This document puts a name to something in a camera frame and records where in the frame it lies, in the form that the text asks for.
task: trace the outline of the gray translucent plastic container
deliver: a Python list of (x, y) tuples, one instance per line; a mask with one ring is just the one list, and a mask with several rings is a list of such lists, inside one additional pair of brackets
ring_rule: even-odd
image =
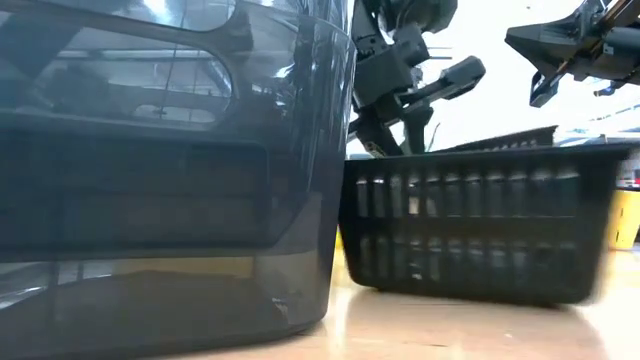
[(275, 339), (327, 309), (344, 0), (0, 2), (0, 358)]

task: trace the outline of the robotic arm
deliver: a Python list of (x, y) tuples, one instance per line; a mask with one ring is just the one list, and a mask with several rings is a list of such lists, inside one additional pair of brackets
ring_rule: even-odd
[[(482, 62), (473, 56), (422, 88), (412, 74), (431, 58), (422, 33), (449, 26), (457, 6), (457, 0), (356, 0), (351, 36), (358, 48), (353, 90), (358, 118), (349, 126), (349, 140), (357, 137), (374, 157), (405, 155), (389, 130), (400, 121), (410, 153), (424, 153), (431, 103), (472, 90), (484, 76)], [(383, 31), (393, 35), (393, 44)]]
[(545, 24), (510, 28), (506, 43), (537, 69), (529, 104), (541, 107), (566, 74), (611, 80), (596, 96), (640, 85), (640, 0), (585, 0), (573, 14)]

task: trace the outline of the yellow object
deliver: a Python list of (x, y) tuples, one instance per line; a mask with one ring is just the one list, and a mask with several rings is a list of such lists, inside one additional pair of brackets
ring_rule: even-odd
[(342, 249), (342, 235), (340, 235), (340, 229), (336, 232), (336, 250)]
[(607, 238), (609, 247), (629, 250), (640, 227), (640, 192), (617, 190), (609, 213)]

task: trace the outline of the wooden floor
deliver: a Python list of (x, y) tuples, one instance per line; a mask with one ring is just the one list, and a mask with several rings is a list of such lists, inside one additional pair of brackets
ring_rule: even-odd
[(612, 252), (591, 304), (546, 310), (381, 294), (334, 266), (330, 310), (292, 341), (188, 359), (640, 359), (640, 253)]

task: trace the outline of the black plastic basket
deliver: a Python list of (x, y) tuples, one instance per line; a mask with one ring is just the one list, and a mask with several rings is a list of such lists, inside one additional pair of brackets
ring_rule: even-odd
[(577, 303), (594, 287), (628, 145), (347, 161), (351, 277), (386, 291)]
[(557, 125), (547, 126), (539, 129), (527, 130), (509, 135), (497, 136), (490, 139), (474, 141), (436, 152), (495, 151), (513, 148), (552, 146), (553, 134), (555, 133), (557, 128)]

